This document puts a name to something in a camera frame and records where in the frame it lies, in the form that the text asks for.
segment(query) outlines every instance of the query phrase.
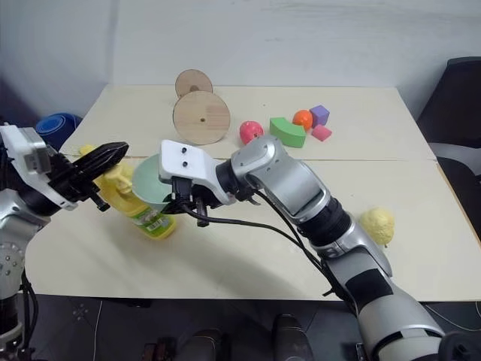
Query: wooden circle stand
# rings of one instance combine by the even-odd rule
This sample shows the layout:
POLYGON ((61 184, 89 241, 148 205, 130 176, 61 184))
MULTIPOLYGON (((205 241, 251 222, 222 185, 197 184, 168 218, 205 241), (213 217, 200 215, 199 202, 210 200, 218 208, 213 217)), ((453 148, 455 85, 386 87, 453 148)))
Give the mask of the wooden circle stand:
POLYGON ((213 92, 209 77, 200 70, 185 70, 175 80, 175 93, 179 98, 198 90, 213 92))
POLYGON ((227 133, 230 123, 227 105, 210 92, 190 92, 174 106, 175 129, 193 144, 215 143, 227 133))

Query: toy block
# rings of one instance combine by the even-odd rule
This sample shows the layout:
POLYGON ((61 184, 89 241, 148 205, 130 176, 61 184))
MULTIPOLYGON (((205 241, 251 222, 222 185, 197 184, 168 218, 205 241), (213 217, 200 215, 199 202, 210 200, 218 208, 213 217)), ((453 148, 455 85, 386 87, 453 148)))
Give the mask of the toy block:
POLYGON ((271 118, 270 124, 271 134, 278 137, 284 145, 302 148, 306 140, 306 131, 303 126, 296 126, 284 117, 271 118))
POLYGON ((313 137, 319 139, 320 141, 325 141, 331 136, 331 134, 331 130, 320 124, 316 128, 314 128, 312 132, 313 137))
POLYGON ((316 126, 319 124, 325 126, 325 124, 328 122, 329 111, 322 105, 318 105, 309 111, 313 115, 313 128, 316 128, 316 126))

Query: red ball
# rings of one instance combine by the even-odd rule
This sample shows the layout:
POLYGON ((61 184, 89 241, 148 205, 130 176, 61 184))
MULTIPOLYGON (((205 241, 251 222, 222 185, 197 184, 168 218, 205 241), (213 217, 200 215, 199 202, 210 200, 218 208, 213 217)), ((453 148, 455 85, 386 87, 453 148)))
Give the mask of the red ball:
POLYGON ((240 139, 242 143, 247 144, 251 140, 264 135, 264 129, 257 122, 243 122, 239 128, 240 139))

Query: yellow dish soap bottle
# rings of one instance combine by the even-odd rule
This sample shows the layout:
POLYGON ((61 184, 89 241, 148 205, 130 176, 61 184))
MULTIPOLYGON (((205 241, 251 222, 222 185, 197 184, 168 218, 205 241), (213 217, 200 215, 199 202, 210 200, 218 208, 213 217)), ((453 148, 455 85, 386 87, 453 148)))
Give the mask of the yellow dish soap bottle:
MULTIPOLYGON (((95 149, 91 145, 81 147, 80 154, 85 155, 95 149)), ((115 165, 110 171, 95 179, 100 188, 99 195, 112 207, 126 215, 154 239, 168 237, 175 230, 175 219, 168 214, 152 209, 132 192, 132 174, 134 169, 124 162, 115 165)))

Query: green bowl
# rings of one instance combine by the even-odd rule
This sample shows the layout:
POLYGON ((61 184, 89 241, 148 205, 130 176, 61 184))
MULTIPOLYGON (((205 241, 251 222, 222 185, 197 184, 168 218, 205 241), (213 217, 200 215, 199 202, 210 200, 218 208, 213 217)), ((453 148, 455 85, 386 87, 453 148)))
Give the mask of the green bowl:
POLYGON ((159 155, 145 159, 132 176, 132 191, 153 209, 162 211, 168 204, 164 198, 172 193, 172 186, 159 180, 159 155))

